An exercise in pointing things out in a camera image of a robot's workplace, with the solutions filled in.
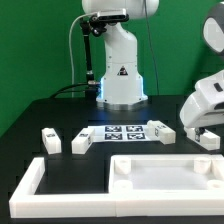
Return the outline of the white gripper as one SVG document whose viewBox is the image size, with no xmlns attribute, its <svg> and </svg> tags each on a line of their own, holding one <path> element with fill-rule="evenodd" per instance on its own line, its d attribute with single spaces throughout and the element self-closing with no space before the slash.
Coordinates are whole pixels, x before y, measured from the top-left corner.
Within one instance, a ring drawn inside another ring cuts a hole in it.
<svg viewBox="0 0 224 224">
<path fill-rule="evenodd" d="M 224 70 L 199 80 L 187 98 L 180 119 L 186 128 L 224 124 Z"/>
</svg>

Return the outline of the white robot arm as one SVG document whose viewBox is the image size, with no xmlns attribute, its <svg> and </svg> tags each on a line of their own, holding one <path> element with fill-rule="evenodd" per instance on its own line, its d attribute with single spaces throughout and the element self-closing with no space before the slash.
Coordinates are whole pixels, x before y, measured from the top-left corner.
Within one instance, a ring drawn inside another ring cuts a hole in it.
<svg viewBox="0 0 224 224">
<path fill-rule="evenodd" d="M 151 16 L 158 6 L 159 0 L 82 0 L 93 34 L 103 36 L 105 42 L 106 72 L 96 98 L 100 107 L 130 110 L 148 100 L 137 68 L 137 39 L 121 24 Z M 224 124 L 224 71 L 196 83 L 180 119 L 187 128 Z"/>
</svg>

